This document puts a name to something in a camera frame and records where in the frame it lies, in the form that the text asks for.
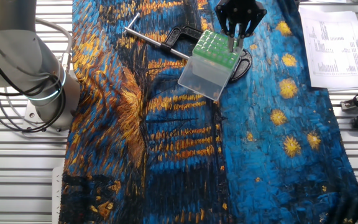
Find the clear plastic box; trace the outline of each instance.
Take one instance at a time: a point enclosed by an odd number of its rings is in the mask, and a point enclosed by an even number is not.
[[[193,56],[187,62],[178,83],[217,101],[231,75],[230,69],[201,57]]]
[[[206,30],[193,49],[193,56],[178,83],[216,101],[237,67],[239,58],[239,52],[229,52],[226,36]]]

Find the metal slatted table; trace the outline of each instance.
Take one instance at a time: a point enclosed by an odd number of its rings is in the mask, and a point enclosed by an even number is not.
[[[38,0],[37,17],[56,22],[71,32],[71,1]],[[302,5],[325,12],[355,11],[358,4],[324,4],[303,2]],[[40,38],[57,56],[67,46],[63,34],[36,25]],[[341,111],[339,102],[351,99],[357,91],[331,93],[334,112],[339,121],[347,155],[358,180],[358,131],[349,125],[354,114]],[[24,115],[26,98],[13,97],[16,109]],[[10,109],[5,97],[2,103],[9,116],[22,123]],[[14,133],[0,123],[0,224],[7,223],[51,223],[52,220],[52,169],[62,166],[66,139],[28,139],[21,133]]]

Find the metal tool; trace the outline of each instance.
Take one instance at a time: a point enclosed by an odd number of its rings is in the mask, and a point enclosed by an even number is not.
[[[135,18],[131,21],[131,23],[130,23],[127,27],[125,27],[125,31],[126,31],[127,33],[130,33],[130,34],[132,34],[132,35],[134,35],[134,36],[136,36],[136,37],[138,37],[138,38],[140,38],[140,39],[142,39],[142,40],[148,42],[149,44],[152,44],[152,45],[154,45],[154,46],[160,48],[160,47],[161,47],[161,43],[160,43],[160,42],[157,42],[157,41],[155,41],[155,40],[153,40],[153,39],[151,39],[151,38],[148,38],[148,37],[146,37],[145,35],[143,35],[143,34],[141,34],[141,33],[138,33],[138,32],[136,32],[136,31],[134,31],[133,29],[131,29],[131,26],[132,26],[133,23],[137,20],[137,18],[139,18],[138,15],[136,15]],[[179,52],[179,51],[177,51],[177,50],[175,50],[175,49],[170,49],[170,53],[172,53],[172,54],[174,54],[174,55],[176,55],[176,56],[178,56],[178,57],[181,57],[181,58],[183,58],[183,59],[185,59],[185,60],[189,60],[189,56],[187,56],[187,55],[185,55],[185,54],[183,54],[183,53],[181,53],[181,52]]]

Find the blue fabric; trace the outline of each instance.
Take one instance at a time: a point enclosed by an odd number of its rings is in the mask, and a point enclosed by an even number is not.
[[[244,45],[254,62],[213,102],[177,84],[163,41],[220,30],[218,0],[74,0],[81,100],[68,138],[61,223],[355,223],[358,186],[326,90],[312,89],[293,1]],[[175,48],[191,54],[194,44]]]

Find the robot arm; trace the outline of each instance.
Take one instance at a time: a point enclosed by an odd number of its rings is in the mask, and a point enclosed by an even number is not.
[[[78,104],[80,86],[67,73],[70,55],[64,54],[59,62],[35,33],[36,5],[36,0],[0,0],[0,87],[13,86],[26,95],[40,119],[54,120],[53,126],[66,129],[71,125],[70,111]],[[56,24],[37,22],[62,31]],[[30,91],[26,90],[42,83],[44,88],[27,94]]]
[[[244,39],[250,37],[259,25],[267,11],[260,2],[255,0],[221,0],[215,7],[215,12],[222,32],[229,36],[229,51],[233,51],[236,25],[240,25],[237,46],[243,48]]]

